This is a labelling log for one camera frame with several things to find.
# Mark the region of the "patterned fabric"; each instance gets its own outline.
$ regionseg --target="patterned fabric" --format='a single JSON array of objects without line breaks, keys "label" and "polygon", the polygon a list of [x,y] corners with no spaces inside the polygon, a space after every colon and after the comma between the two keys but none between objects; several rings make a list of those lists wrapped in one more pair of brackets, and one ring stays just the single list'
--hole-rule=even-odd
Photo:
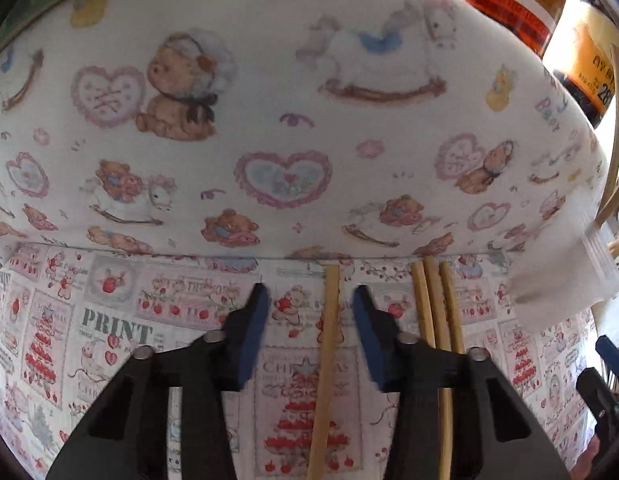
[{"label": "patterned fabric", "polygon": [[[571,467],[593,433],[577,375],[599,366],[590,310],[537,335],[517,322],[502,253],[453,266],[465,346],[482,346],[512,381]],[[0,271],[0,433],[43,479],[72,429],[139,344],[180,348],[247,300],[271,304],[253,378],[224,396],[239,479],[304,477],[314,417],[325,261],[125,256],[26,245]],[[417,333],[409,261],[341,260],[340,331],[327,446],[329,476],[380,479],[397,395],[369,379],[350,304],[367,284],[378,308]],[[179,392],[170,403],[168,459],[178,478]]]},{"label": "patterned fabric", "polygon": [[0,54],[0,259],[523,250],[604,157],[461,0],[67,0]]}]

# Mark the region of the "silver bolt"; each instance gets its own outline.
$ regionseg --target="silver bolt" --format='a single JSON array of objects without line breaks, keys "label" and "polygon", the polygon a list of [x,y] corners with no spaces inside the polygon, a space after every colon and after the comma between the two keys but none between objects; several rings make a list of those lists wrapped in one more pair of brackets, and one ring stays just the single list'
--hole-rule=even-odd
[{"label": "silver bolt", "polygon": [[206,343],[220,343],[225,339],[225,333],[222,330],[210,330],[203,336]]},{"label": "silver bolt", "polygon": [[418,341],[418,336],[411,332],[400,332],[398,334],[398,341],[403,345],[413,345]]},{"label": "silver bolt", "polygon": [[489,357],[489,352],[480,346],[473,346],[467,350],[467,355],[473,361],[485,361]]},{"label": "silver bolt", "polygon": [[154,348],[147,345],[139,346],[132,355],[134,356],[134,359],[147,359],[154,355]]}]

